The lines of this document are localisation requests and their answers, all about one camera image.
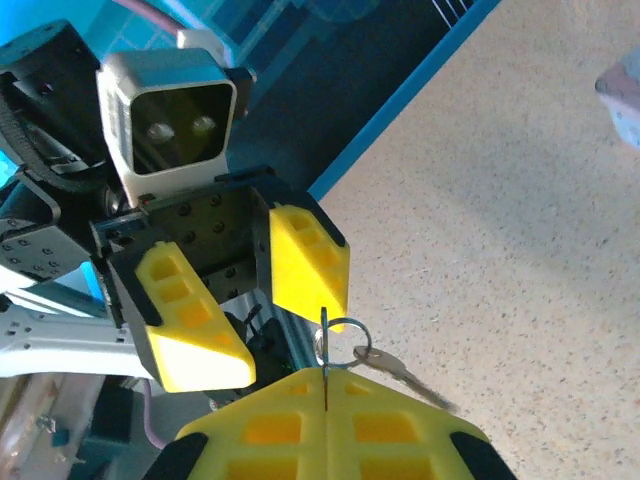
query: pink cable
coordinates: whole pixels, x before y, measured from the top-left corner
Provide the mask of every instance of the pink cable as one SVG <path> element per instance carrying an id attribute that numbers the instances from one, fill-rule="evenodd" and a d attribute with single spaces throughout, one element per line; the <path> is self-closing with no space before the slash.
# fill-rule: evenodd
<path id="1" fill-rule="evenodd" d="M 148 378 L 142 379 L 142 387 L 144 388 L 144 410 L 142 414 L 144 433 L 151 445 L 162 450 L 167 446 L 167 442 L 160 439 L 160 437 L 153 432 L 153 428 L 151 428 L 151 382 L 149 382 Z"/>
<path id="2" fill-rule="evenodd" d="M 186 28 L 183 24 L 170 17 L 162 10 L 145 2 L 144 0 L 113 0 L 115 3 L 128 8 L 132 12 L 137 13 L 141 17 L 146 18 L 151 23 L 162 28 L 165 32 L 170 33 L 174 37 L 178 36 L 178 30 Z"/>

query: key ring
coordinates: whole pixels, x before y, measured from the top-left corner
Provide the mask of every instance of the key ring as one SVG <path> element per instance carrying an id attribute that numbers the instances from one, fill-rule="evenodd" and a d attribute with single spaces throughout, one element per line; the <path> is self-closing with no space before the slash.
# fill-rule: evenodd
<path id="1" fill-rule="evenodd" d="M 330 320 L 329 322 L 327 322 L 327 329 L 334 327 L 336 325 L 352 325 L 354 327 L 356 327 L 359 330 L 362 330 L 362 332 L 365 334 L 365 336 L 367 337 L 367 346 L 366 346 L 366 354 L 368 355 L 369 352 L 371 351 L 371 349 L 373 348 L 373 339 L 371 338 L 371 333 L 369 332 L 369 329 L 366 327 L 366 325 L 358 320 L 356 320 L 355 318 L 349 318 L 349 317 L 342 317 L 342 318 L 335 318 L 333 320 Z M 316 331 L 315 333 L 315 339 L 313 341 L 313 351 L 316 354 L 316 360 L 318 361 L 318 363 L 320 365 L 324 365 L 324 361 L 322 359 L 323 357 L 323 341 L 322 341 L 322 337 L 323 337 L 323 329 L 319 329 Z M 327 365 L 329 366 L 329 368 L 345 368 L 345 369 L 349 369 L 349 368 L 353 368 L 353 367 L 357 367 L 358 365 L 362 364 L 362 360 L 359 358 L 356 358 L 355 360 L 352 360 L 350 362 L 345 362 L 345 363 L 327 363 Z"/>

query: camera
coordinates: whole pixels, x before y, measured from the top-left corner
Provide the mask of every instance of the camera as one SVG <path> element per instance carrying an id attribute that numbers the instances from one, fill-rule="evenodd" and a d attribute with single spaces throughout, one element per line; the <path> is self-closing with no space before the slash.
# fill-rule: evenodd
<path id="1" fill-rule="evenodd" d="M 97 84 L 104 138 L 132 207 L 228 172 L 236 85 L 205 49 L 115 53 Z"/>

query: metal key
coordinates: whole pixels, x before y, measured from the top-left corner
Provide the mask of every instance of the metal key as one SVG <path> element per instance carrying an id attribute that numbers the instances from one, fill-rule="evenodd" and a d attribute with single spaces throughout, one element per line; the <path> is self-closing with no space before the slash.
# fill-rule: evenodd
<path id="1" fill-rule="evenodd" d="M 367 353 L 367 347 L 359 345 L 353 349 L 353 355 L 364 365 L 389 373 L 393 378 L 407 385 L 411 390 L 436 407 L 451 413 L 455 413 L 458 410 L 454 403 L 427 387 L 418 377 L 407 370 L 402 360 L 390 353 L 383 352 L 377 348 L 371 348 Z"/>

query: yellow foam pad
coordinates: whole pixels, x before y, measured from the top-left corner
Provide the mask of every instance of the yellow foam pad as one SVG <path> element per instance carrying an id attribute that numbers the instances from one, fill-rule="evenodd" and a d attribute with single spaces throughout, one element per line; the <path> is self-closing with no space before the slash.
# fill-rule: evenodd
<path id="1" fill-rule="evenodd" d="M 189 480 L 473 480 L 449 439 L 484 434 L 354 373 L 290 375 L 187 425 L 209 438 Z"/>
<path id="2" fill-rule="evenodd" d="M 175 243 L 149 249 L 135 274 L 162 318 L 161 326 L 146 330 L 165 390 L 243 388 L 255 382 L 251 353 Z"/>
<path id="3" fill-rule="evenodd" d="M 349 246 L 339 246 L 308 210 L 281 205 L 269 211 L 273 303 L 320 323 L 347 314 Z"/>

